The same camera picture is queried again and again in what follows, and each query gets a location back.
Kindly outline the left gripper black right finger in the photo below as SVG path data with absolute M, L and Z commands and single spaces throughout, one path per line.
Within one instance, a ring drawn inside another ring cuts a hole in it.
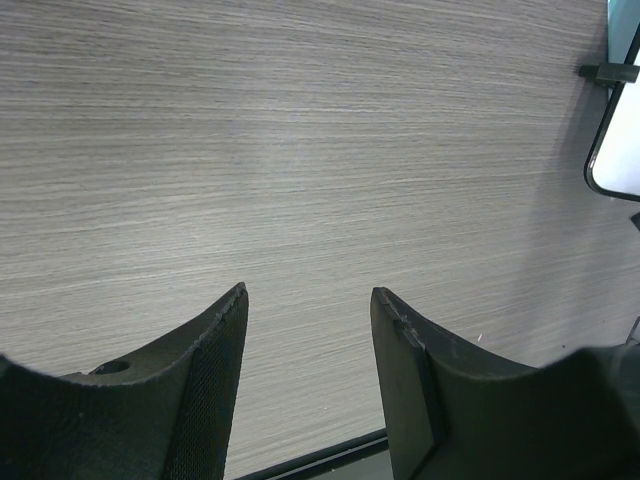
M 371 330 L 396 479 L 542 479 L 535 368 L 437 325 L 384 287 Z

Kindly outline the white whiteboard with red writing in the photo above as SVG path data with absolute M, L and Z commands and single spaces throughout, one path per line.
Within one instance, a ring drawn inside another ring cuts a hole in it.
M 613 88 L 584 166 L 585 181 L 601 195 L 637 202 L 639 42 L 632 42 L 624 62 L 583 65 L 579 76 Z

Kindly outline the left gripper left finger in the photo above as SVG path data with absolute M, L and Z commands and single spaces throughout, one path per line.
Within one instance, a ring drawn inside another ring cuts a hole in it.
M 247 288 L 238 283 L 195 318 L 75 376 L 109 409 L 98 430 L 119 451 L 100 478 L 223 477 L 248 311 Z

